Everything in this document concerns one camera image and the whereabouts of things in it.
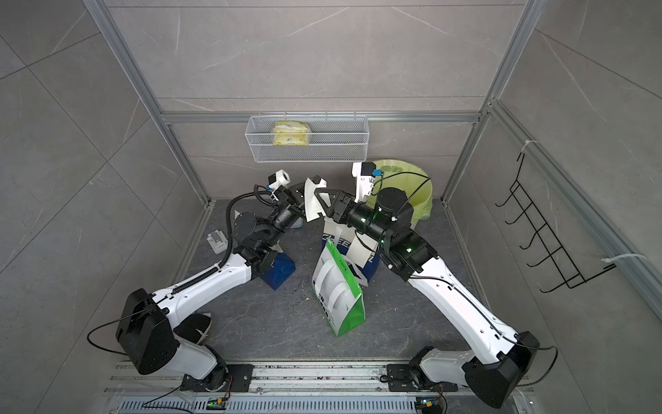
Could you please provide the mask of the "receipt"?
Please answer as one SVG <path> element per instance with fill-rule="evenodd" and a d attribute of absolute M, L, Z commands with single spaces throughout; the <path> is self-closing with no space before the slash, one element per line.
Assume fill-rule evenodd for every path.
<path fill-rule="evenodd" d="M 325 211 L 322 204 L 315 195 L 315 191 L 319 188 L 326 188 L 327 181 L 320 176 L 316 175 L 312 178 L 306 179 L 304 183 L 304 210 L 305 219 L 307 223 L 325 217 Z"/>
<path fill-rule="evenodd" d="M 378 243 L 366 236 L 356 233 L 346 253 L 347 261 L 357 267 L 360 272 L 370 279 L 379 266 Z"/>

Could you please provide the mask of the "blue white paper bag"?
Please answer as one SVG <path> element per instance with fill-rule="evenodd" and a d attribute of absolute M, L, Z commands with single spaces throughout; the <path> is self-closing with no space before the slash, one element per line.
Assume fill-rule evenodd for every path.
<path fill-rule="evenodd" d="M 296 271 L 296 264 L 278 244 L 272 248 L 276 253 L 270 267 L 260 276 L 267 286 L 277 291 L 282 284 Z"/>
<path fill-rule="evenodd" d="M 380 256 L 377 243 L 368 236 L 358 234 L 345 224 L 337 224 L 330 218 L 324 219 L 322 246 L 331 242 L 336 246 L 361 286 L 369 282 L 379 267 Z"/>

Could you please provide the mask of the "green white paper bag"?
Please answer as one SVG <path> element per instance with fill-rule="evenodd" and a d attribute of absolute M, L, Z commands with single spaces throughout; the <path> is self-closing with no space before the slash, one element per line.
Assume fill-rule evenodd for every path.
<path fill-rule="evenodd" d="M 362 288 L 332 241 L 326 242 L 319 256 L 312 288 L 336 336 L 343 336 L 365 322 Z"/>

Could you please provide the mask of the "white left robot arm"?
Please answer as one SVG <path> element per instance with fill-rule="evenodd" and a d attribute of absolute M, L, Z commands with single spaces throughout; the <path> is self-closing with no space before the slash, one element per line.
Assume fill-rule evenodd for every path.
<path fill-rule="evenodd" d="M 255 278 L 278 289 L 294 273 L 293 260 L 276 247 L 305 216 L 304 184 L 272 191 L 270 205 L 267 217 L 244 212 L 226 220 L 229 247 L 217 264 L 154 293 L 138 289 L 128 296 L 116 338 L 139 374 L 166 370 L 198 381 L 223 381 L 226 363 L 202 345 L 210 317 L 198 309 Z"/>

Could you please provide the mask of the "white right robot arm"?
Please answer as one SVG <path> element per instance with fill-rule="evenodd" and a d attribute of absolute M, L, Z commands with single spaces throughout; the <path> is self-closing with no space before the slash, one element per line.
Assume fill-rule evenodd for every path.
<path fill-rule="evenodd" d="M 405 193 L 387 187 L 374 205 L 341 190 L 315 188 L 307 211 L 348 226 L 377 243 L 384 265 L 422 293 L 463 336 L 469 350 L 423 348 L 410 361 L 410 379 L 421 390 L 443 383 L 469 388 L 499 409 L 518 387 L 537 352 L 543 350 L 528 331 L 515 331 L 493 315 L 452 274 L 439 253 L 410 226 L 413 207 Z"/>

